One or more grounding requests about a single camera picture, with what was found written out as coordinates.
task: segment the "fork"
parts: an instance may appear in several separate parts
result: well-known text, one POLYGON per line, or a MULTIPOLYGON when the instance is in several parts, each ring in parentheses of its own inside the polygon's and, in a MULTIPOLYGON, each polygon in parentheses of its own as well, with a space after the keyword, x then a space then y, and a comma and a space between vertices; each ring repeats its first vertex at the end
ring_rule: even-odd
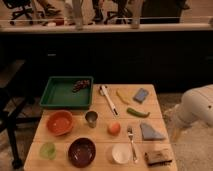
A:
POLYGON ((138 162, 138 158, 136 156, 136 152, 135 152, 135 148, 134 148, 133 132, 132 132, 132 127, 131 126, 127 126, 127 133, 128 133, 128 137, 129 137, 130 142, 131 142, 133 161, 134 161, 134 163, 137 163, 138 162))

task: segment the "green cucumber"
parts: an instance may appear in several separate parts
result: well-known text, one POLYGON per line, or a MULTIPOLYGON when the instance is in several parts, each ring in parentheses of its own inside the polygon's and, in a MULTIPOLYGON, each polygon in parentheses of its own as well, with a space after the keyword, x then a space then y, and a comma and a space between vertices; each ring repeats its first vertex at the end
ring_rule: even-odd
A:
POLYGON ((142 113, 142 112, 138 112, 135 109, 128 107, 126 110, 128 113, 130 113, 131 115, 137 116, 137 117, 142 117, 142 118, 146 118, 149 116, 150 112, 147 113, 142 113))

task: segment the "green tray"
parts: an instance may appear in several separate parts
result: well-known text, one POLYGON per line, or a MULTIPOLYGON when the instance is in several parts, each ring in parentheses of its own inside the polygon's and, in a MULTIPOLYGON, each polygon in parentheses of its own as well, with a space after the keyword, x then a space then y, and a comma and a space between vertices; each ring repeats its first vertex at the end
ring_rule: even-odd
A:
POLYGON ((92 102, 93 77, 90 76, 53 76, 50 77, 40 106, 46 109, 89 109, 92 102), (90 80, 90 86, 74 93, 72 89, 77 81, 90 80))

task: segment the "dark red bowl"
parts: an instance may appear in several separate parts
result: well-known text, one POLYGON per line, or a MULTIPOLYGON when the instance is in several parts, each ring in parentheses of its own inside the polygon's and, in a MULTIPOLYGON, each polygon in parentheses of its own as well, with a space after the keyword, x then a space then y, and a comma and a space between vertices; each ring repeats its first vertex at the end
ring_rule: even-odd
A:
POLYGON ((75 140, 68 150, 69 160, 78 168, 88 166, 94 160, 95 154, 95 144, 88 138, 75 140))
POLYGON ((63 19, 63 18, 55 18, 55 19, 53 19, 53 22, 54 22, 57 26, 64 25, 64 19, 63 19))

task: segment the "small white bowl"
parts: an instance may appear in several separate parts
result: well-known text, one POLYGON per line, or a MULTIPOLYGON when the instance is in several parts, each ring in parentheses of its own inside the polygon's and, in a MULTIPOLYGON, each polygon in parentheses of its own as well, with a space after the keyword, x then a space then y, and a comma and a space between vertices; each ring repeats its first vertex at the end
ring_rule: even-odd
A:
POLYGON ((115 144, 112 148, 112 157, 116 163, 126 164, 132 156, 129 144, 115 144))

